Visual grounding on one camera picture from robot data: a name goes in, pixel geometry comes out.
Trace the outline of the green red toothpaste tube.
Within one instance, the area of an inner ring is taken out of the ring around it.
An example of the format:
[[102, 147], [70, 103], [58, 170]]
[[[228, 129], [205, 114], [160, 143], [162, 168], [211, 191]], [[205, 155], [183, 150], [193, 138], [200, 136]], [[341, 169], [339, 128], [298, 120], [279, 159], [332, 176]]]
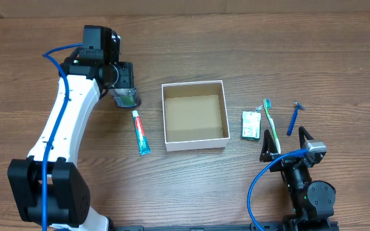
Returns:
[[148, 145], [147, 138], [145, 136], [143, 125], [141, 121], [141, 117], [137, 110], [132, 111], [132, 117], [134, 119], [134, 126], [136, 129], [136, 136], [137, 136], [137, 143], [139, 147], [139, 154], [146, 155], [151, 153], [150, 147]]

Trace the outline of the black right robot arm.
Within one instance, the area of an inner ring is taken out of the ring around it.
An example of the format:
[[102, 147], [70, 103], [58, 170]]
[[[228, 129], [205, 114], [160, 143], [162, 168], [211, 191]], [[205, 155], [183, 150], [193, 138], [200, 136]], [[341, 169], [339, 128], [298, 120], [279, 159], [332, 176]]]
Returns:
[[336, 190], [325, 181], [312, 180], [309, 169], [318, 164], [326, 154], [326, 145], [314, 139], [304, 127], [299, 128], [299, 141], [302, 156], [285, 157], [270, 167], [271, 172], [280, 172], [288, 187], [294, 213], [283, 217], [277, 225], [267, 225], [270, 230], [317, 230], [335, 231], [337, 222], [331, 222], [334, 215]]

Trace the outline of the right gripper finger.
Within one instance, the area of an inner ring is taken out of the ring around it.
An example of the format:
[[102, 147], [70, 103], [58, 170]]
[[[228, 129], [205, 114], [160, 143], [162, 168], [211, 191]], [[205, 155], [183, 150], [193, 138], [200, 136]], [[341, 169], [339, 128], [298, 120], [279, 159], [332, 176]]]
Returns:
[[314, 138], [308, 133], [308, 131], [303, 127], [299, 127], [299, 142], [301, 148], [310, 148]]
[[277, 150], [278, 149], [269, 130], [265, 130], [263, 136], [263, 146], [260, 154], [260, 162], [272, 162], [275, 160], [277, 157], [279, 157]]

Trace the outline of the clear soap pump bottle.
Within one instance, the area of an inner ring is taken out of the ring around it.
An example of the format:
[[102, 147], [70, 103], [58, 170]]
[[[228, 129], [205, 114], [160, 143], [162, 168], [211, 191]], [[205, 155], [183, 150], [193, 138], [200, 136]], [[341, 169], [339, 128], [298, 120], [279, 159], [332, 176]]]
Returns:
[[141, 105], [141, 98], [136, 87], [131, 89], [111, 89], [109, 93], [120, 108], [137, 108]]

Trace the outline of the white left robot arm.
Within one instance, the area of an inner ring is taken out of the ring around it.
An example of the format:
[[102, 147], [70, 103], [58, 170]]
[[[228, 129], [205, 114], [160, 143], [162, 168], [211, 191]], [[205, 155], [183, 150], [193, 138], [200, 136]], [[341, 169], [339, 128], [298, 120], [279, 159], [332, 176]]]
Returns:
[[13, 159], [7, 175], [21, 219], [46, 230], [114, 230], [111, 218], [91, 207], [88, 185], [77, 169], [88, 118], [105, 92], [122, 93], [121, 108], [136, 107], [130, 62], [62, 64], [57, 98], [46, 125], [25, 159]]

